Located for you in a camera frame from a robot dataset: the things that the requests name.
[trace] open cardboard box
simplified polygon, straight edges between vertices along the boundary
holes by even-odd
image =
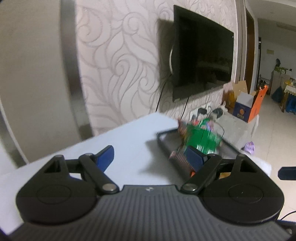
[[[258,93],[253,91],[251,94],[248,94],[246,81],[239,81],[237,84],[233,83],[232,86],[236,98],[233,115],[245,122],[250,122],[259,114],[268,87],[265,86]]]

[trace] patterned wallpaper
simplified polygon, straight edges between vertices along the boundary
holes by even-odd
[[[76,33],[83,94],[95,135],[155,112],[173,43],[173,5],[190,9],[234,32],[232,80],[237,64],[235,0],[77,0]],[[231,88],[226,84],[224,89]],[[190,97],[184,116],[223,89]],[[186,100],[172,102],[164,88],[158,111],[181,116]]]

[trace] blue stool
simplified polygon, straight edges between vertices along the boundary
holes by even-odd
[[[286,111],[293,112],[296,115],[296,96],[289,94],[286,104]]]

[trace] tiled floor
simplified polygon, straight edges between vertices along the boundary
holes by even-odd
[[[255,156],[272,165],[271,178],[282,189],[285,204],[279,218],[296,210],[296,181],[281,181],[277,172],[284,166],[296,166],[296,115],[282,113],[279,104],[265,96],[254,135]],[[296,221],[296,213],[285,220]]]

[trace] electrical outlet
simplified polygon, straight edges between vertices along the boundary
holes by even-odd
[[[209,108],[209,106],[212,107],[212,102],[211,101],[209,101],[207,103],[207,106],[206,106],[206,103],[204,103],[203,105],[200,105],[200,106],[196,107],[195,109],[191,110],[191,114],[190,115],[193,115],[193,114],[194,115],[197,115],[197,111],[198,111],[199,108],[204,108],[209,113],[209,112],[211,112],[211,108]]]

